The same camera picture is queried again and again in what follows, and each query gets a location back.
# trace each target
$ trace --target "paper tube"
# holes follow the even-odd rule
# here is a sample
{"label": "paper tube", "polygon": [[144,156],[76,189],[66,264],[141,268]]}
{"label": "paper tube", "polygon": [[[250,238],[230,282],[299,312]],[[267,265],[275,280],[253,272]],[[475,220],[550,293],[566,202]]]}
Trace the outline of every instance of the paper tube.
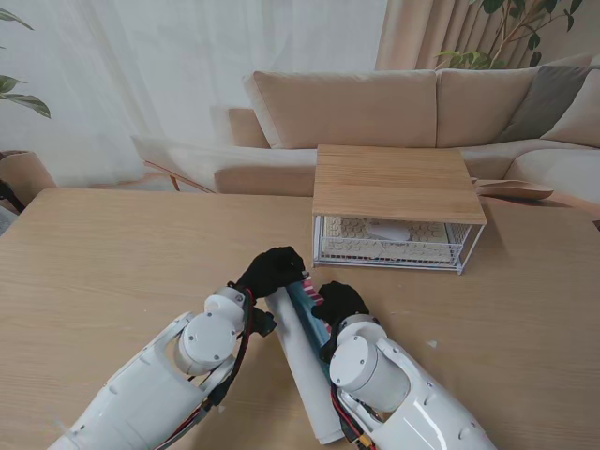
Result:
{"label": "paper tube", "polygon": [[308,420],[319,443],[332,443],[344,437],[339,417],[331,404],[330,385],[312,351],[307,335],[284,288],[266,297],[277,322],[277,337],[288,360]]}

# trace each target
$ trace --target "computer mouse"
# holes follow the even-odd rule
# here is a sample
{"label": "computer mouse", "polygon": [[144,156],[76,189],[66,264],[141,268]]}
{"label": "computer mouse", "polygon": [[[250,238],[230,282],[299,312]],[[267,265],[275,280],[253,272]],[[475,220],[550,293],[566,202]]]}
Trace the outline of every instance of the computer mouse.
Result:
{"label": "computer mouse", "polygon": [[400,220],[369,219],[367,231],[374,236],[391,241],[410,241],[410,226]]}

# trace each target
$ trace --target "small pink object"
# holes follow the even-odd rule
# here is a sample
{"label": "small pink object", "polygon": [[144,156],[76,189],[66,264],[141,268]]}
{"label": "small pink object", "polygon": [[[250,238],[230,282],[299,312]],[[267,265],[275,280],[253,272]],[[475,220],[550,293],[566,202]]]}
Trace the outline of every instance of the small pink object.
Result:
{"label": "small pink object", "polygon": [[[307,293],[310,300],[315,302],[315,305],[320,305],[325,301],[312,285],[312,278],[310,276],[306,277],[304,281],[302,281],[302,287],[304,288],[304,292]],[[326,323],[325,326],[327,327],[327,331],[331,333],[331,326],[329,326],[328,323]]]}

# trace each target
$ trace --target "wire basket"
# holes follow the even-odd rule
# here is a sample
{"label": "wire basket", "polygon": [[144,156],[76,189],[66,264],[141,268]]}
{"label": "wire basket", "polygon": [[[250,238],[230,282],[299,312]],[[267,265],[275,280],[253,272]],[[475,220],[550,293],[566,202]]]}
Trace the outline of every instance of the wire basket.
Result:
{"label": "wire basket", "polygon": [[368,232],[368,219],[315,217],[315,264],[366,265],[454,270],[462,272],[473,225],[399,221],[408,240],[384,239]]}

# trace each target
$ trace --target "white keyboard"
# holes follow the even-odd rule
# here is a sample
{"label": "white keyboard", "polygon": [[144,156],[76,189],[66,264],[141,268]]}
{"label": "white keyboard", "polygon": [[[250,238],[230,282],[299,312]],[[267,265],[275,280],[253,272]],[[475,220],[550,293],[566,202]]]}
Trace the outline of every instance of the white keyboard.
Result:
{"label": "white keyboard", "polygon": [[451,263],[448,235],[442,223],[402,221],[409,229],[409,241],[391,241],[370,234],[365,219],[325,217],[322,252],[325,256],[348,260]]}

